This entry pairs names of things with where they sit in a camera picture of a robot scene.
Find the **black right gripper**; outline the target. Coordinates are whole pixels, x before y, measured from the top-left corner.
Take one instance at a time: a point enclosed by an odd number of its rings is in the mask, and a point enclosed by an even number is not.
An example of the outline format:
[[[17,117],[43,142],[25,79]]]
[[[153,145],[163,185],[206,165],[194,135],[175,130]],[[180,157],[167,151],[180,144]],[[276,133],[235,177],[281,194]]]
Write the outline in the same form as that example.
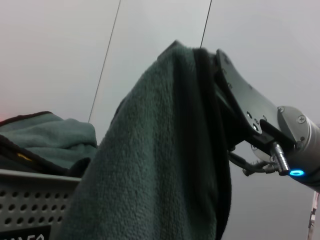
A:
[[[214,56],[214,86],[230,147],[246,141],[266,154],[274,142],[285,153],[296,143],[278,108],[239,74],[221,49]]]

